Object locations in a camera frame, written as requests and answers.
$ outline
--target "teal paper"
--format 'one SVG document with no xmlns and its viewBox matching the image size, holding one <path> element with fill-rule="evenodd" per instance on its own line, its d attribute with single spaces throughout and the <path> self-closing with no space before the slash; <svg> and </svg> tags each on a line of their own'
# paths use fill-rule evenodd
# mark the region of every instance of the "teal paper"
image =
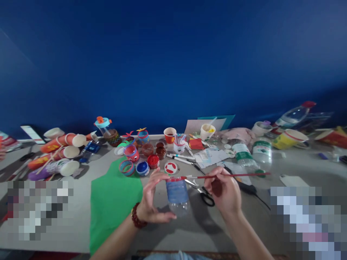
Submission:
<svg viewBox="0 0 347 260">
<path fill-rule="evenodd" d="M 228 116 L 212 116 L 212 117 L 198 117 L 198 119 L 214 119 L 215 117 L 217 117 L 217 119 L 223 119 L 226 118 L 223 127 L 221 129 L 222 130 L 226 130 L 229 129 L 231 121 L 234 119 L 235 115 L 228 115 Z"/>
</svg>

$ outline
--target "black cable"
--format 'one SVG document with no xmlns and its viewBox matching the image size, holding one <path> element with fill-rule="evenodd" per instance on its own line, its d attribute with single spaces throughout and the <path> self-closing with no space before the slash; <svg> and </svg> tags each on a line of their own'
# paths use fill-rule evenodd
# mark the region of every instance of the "black cable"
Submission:
<svg viewBox="0 0 347 260">
<path fill-rule="evenodd" d="M 264 205 L 267 206 L 267 208 L 271 211 L 270 207 L 261 198 L 259 198 L 258 194 L 255 193 L 254 196 L 256 196 L 258 199 L 260 199 L 260 201 L 262 203 L 264 203 Z"/>
</svg>

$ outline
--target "pixelated blur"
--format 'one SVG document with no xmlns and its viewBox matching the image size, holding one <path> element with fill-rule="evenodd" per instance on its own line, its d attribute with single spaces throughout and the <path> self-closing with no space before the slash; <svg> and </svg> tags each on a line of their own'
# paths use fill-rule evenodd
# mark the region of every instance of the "pixelated blur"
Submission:
<svg viewBox="0 0 347 260">
<path fill-rule="evenodd" d="M 8 239 L 39 241 L 53 221 L 72 226 L 68 201 L 73 189 L 68 181 L 8 182 Z"/>
<path fill-rule="evenodd" d="M 271 187 L 271 214 L 295 259 L 347 259 L 347 219 L 319 187 Z"/>
</svg>

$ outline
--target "red paintbrush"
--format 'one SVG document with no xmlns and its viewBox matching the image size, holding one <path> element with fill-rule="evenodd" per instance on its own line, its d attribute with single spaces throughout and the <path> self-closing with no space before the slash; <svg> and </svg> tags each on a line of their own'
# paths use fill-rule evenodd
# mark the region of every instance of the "red paintbrush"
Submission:
<svg viewBox="0 0 347 260">
<path fill-rule="evenodd" d="M 264 175 L 270 175 L 271 173 L 248 173 L 248 174 L 222 174 L 223 176 L 230 176 L 230 177 L 238 177 L 238 176 L 264 176 Z M 188 177 L 188 176 L 182 176 L 181 179 L 210 179 L 215 178 L 216 176 L 199 176 L 199 177 Z"/>
</svg>

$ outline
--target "table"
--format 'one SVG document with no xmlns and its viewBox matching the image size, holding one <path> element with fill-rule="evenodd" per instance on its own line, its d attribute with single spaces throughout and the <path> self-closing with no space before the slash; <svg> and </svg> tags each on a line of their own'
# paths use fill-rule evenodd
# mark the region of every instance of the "table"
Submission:
<svg viewBox="0 0 347 260">
<path fill-rule="evenodd" d="M 153 144 L 162 138 L 160 135 L 151 136 Z M 24 148 L 9 153 L 7 158 L 0 162 L 0 169 L 12 164 L 28 152 Z M 258 190 L 259 197 L 270 205 L 268 189 L 271 186 L 283 186 L 279 180 L 281 174 L 300 176 L 310 186 L 321 186 L 324 193 L 335 195 L 335 204 L 342 205 L 341 214 L 345 214 L 347 166 L 328 160 L 322 160 L 317 155 L 320 151 L 329 151 L 331 148 L 317 143 L 312 144 L 312 149 L 300 150 L 292 148 L 285 151 L 285 159 L 274 159 L 272 175 L 266 178 L 251 177 L 252 183 Z M 35 145 L 34 152 L 39 151 Z M 108 146 L 101 150 L 103 156 L 97 161 L 87 164 L 87 172 L 79 179 L 64 177 L 62 180 L 73 185 L 73 197 L 69 198 L 68 208 L 71 218 L 57 220 L 48 226 L 46 233 L 41 234 L 40 241 L 18 241 L 4 239 L 14 227 L 5 222 L 0 227 L 0 248 L 37 250 L 37 251 L 62 251 L 89 253 L 89 225 L 90 225 L 90 188 L 91 181 L 104 175 L 110 164 L 118 157 L 114 155 L 113 148 Z M 160 161 L 160 167 L 169 158 Z M 193 166 L 176 161 L 180 166 L 179 175 L 200 176 L 201 173 Z M 208 173 L 214 166 L 203 169 Z M 141 178 L 142 184 L 148 182 L 149 176 Z M 0 198 L 7 193 L 7 183 L 0 183 Z M 198 192 L 189 188 L 191 211 L 188 216 L 172 221 L 169 224 L 149 225 L 141 230 L 130 249 L 130 254 L 137 250 L 183 250 L 183 251 L 218 251 L 236 252 L 236 248 L 227 234 L 226 226 L 216 207 L 207 207 L 201 201 Z M 167 194 L 165 183 L 157 186 L 154 205 L 167 210 Z M 6 210 L 4 204 L 0 205 L 2 211 Z M 269 210 L 255 197 L 242 193 L 242 210 L 265 246 L 273 254 L 285 254 L 286 246 L 276 234 L 275 225 L 271 223 Z"/>
</svg>

